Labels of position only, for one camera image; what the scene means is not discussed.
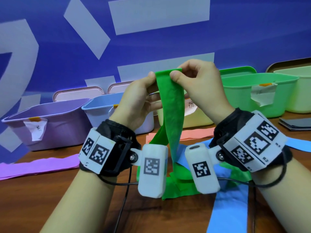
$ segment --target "pink paper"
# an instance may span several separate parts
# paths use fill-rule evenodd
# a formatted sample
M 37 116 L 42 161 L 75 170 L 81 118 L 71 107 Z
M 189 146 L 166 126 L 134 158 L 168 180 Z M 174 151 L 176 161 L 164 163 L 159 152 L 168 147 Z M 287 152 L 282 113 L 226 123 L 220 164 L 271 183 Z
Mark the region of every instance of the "pink paper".
M 75 154 L 66 158 L 38 159 L 30 163 L 1 163 L 0 180 L 78 168 L 80 163 L 78 155 Z
M 184 130 L 181 133 L 180 140 L 181 141 L 187 141 L 187 140 L 194 140 L 194 139 L 201 139 L 205 137 L 211 137 L 214 136 L 214 130 L 215 128 L 205 128 L 205 129 L 193 129 L 193 130 Z M 156 133 L 149 133 L 146 136 L 146 144 L 149 144 L 149 142 L 154 138 Z

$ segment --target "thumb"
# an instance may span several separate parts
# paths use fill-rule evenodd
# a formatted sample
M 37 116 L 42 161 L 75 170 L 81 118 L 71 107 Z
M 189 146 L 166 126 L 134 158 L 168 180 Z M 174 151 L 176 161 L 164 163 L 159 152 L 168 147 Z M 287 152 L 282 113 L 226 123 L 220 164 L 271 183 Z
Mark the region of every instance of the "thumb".
M 191 78 L 187 77 L 186 75 L 184 75 L 182 72 L 178 70 L 173 70 L 169 74 L 169 76 L 174 82 L 176 82 L 177 84 L 182 86 L 185 90 L 187 90 L 187 87 L 190 84 Z

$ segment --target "blue backdrop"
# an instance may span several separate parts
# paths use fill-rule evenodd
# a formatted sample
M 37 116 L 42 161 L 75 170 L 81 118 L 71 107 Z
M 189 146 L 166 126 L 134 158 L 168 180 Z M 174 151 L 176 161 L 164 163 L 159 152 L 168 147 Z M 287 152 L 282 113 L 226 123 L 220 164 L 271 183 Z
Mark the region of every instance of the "blue backdrop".
M 40 92 L 41 103 L 51 102 L 53 92 L 84 87 L 85 79 L 114 75 L 120 82 L 117 66 L 210 52 L 219 69 L 248 65 L 258 72 L 311 56 L 311 0 L 211 0 L 208 21 L 123 35 L 115 33 L 108 1 L 81 0 L 111 39 L 98 60 L 64 18 L 70 0 L 0 0 L 0 23 L 26 19 L 39 44 L 24 94 Z M 10 57 L 0 54 L 0 77 Z M 5 129 L 1 123 L 0 133 Z M 25 153 L 24 145 L 13 152 L 0 146 L 0 162 Z

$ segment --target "hand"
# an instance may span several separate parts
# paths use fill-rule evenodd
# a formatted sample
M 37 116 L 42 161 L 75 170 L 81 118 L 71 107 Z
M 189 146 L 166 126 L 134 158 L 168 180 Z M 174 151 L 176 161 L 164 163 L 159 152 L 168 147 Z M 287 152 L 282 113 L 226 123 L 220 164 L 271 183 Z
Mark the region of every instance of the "hand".
M 235 109 L 229 104 L 220 72 L 212 62 L 188 60 L 174 70 L 171 79 L 181 85 L 192 101 L 217 125 Z
M 162 108 L 162 102 L 159 101 L 160 94 L 154 93 L 158 90 L 154 72 L 150 72 L 145 78 L 132 82 L 125 90 L 119 106 L 109 119 L 135 131 L 143 124 L 147 114 Z

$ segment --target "blue plastic bin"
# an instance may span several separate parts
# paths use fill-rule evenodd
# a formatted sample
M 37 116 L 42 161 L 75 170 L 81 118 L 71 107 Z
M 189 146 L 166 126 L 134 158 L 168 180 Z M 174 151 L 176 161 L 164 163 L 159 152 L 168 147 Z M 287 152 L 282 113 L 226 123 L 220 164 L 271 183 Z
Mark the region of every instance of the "blue plastic bin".
M 98 127 L 102 121 L 108 119 L 114 112 L 113 105 L 119 104 L 123 92 L 106 94 L 95 97 L 82 106 L 93 127 Z M 154 129 L 153 112 L 149 113 L 144 123 L 135 130 L 136 134 L 151 132 Z

